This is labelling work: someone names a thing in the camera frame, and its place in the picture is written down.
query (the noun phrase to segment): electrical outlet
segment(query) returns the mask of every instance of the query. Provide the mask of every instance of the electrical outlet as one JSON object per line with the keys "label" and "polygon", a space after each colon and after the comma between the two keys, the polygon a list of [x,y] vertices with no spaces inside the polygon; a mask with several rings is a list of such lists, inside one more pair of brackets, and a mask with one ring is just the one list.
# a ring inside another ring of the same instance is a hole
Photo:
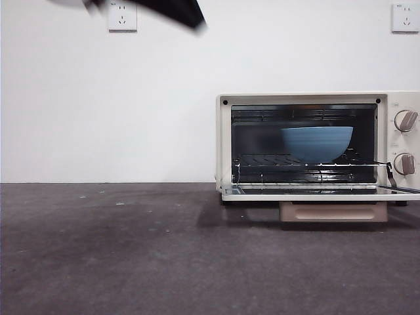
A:
{"label": "electrical outlet", "polygon": [[392,31],[396,33],[418,33],[420,31],[420,3],[393,5]]}
{"label": "electrical outlet", "polygon": [[126,1],[109,0],[110,32],[137,32],[137,6]]}

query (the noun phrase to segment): control knob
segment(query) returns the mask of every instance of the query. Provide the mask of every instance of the control knob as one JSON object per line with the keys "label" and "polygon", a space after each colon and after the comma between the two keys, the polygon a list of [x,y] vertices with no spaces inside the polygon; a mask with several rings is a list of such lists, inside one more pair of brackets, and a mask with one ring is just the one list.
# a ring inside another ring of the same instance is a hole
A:
{"label": "control knob", "polygon": [[410,175],[415,172],[415,162],[412,154],[403,153],[396,156],[394,160],[394,169],[401,175]]}
{"label": "control knob", "polygon": [[406,133],[413,128],[415,120],[418,116],[418,113],[411,110],[402,110],[395,116],[395,127],[399,131]]}

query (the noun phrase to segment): motion-blurred object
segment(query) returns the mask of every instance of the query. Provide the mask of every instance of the motion-blurred object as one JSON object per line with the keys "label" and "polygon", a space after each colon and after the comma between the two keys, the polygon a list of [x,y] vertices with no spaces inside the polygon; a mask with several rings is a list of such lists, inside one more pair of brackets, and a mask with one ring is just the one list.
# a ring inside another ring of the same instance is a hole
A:
{"label": "motion-blurred object", "polygon": [[[128,0],[130,2],[144,5],[164,16],[188,26],[198,29],[205,24],[203,13],[197,0]],[[101,7],[107,0],[83,0],[85,6],[89,9],[92,6]]]}

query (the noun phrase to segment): dark blurry object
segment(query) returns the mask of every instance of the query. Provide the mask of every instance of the dark blurry object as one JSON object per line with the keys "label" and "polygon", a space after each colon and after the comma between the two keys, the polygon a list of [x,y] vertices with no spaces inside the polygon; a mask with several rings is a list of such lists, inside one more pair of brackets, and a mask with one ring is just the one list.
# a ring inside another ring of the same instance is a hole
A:
{"label": "dark blurry object", "polygon": [[[160,14],[163,14],[173,20],[197,29],[205,23],[203,13],[197,0],[128,0],[130,2],[144,5]],[[89,9],[93,5],[101,7],[106,4],[106,0],[83,0],[85,6]]]}
{"label": "dark blurry object", "polygon": [[66,7],[83,8],[83,2],[80,0],[48,0],[56,5],[64,5]]}

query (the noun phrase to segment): cream toaster oven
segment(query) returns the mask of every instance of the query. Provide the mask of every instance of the cream toaster oven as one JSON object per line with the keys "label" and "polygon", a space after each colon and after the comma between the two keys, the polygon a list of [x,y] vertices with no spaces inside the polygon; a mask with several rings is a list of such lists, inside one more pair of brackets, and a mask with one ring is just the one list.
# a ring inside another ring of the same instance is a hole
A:
{"label": "cream toaster oven", "polygon": [[[283,221],[387,220],[387,202],[420,200],[420,92],[217,97],[221,200],[278,201]],[[345,152],[306,163],[282,130],[352,127]]]}

